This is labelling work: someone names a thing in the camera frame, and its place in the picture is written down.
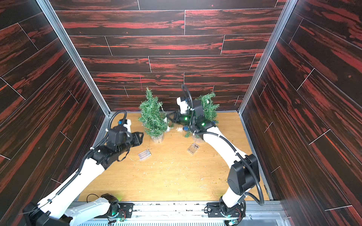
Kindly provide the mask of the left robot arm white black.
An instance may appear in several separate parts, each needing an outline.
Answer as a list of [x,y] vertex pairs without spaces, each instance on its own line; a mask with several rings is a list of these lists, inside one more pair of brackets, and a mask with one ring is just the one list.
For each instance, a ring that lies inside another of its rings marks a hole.
[[119,215],[118,199],[110,194],[101,195],[97,200],[70,209],[75,198],[112,163],[119,162],[119,156],[128,154],[132,147],[143,142],[142,132],[131,132],[130,125],[118,125],[81,160],[79,168],[58,188],[41,199],[37,204],[29,203],[23,209],[28,226],[78,226],[94,217],[116,218]]

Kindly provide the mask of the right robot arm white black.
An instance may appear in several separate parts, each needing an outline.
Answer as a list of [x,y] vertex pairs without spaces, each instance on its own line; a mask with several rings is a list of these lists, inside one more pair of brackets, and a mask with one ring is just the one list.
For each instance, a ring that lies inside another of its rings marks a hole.
[[223,158],[230,171],[227,178],[228,189],[220,198],[220,208],[225,214],[229,214],[236,205],[241,203],[247,196],[254,199],[259,205],[264,205],[264,196],[260,186],[260,174],[258,159],[253,155],[247,155],[239,150],[214,122],[207,120],[204,116],[197,116],[194,112],[180,111],[167,115],[174,123],[187,126],[189,131],[202,138]]

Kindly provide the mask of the small christmas tree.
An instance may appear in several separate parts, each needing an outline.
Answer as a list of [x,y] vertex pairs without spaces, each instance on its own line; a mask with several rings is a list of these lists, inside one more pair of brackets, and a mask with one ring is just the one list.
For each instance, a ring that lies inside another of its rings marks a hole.
[[145,97],[146,100],[139,106],[141,111],[139,121],[152,141],[159,144],[163,142],[164,134],[169,130],[166,115],[161,112],[163,103],[159,102],[158,97],[153,96],[149,88],[146,88]]

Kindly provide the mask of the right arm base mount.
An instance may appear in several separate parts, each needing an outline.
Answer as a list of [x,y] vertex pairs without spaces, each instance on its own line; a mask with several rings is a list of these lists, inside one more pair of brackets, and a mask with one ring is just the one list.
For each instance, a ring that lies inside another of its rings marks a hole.
[[204,213],[209,218],[243,218],[246,215],[243,204],[227,207],[223,202],[208,202]]

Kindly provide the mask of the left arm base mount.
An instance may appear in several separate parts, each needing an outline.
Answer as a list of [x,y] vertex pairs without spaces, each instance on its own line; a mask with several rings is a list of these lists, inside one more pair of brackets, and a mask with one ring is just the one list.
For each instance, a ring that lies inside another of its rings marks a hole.
[[95,218],[109,218],[109,219],[127,219],[131,218],[133,214],[134,203],[119,202],[118,204],[111,204],[106,214],[97,216]]

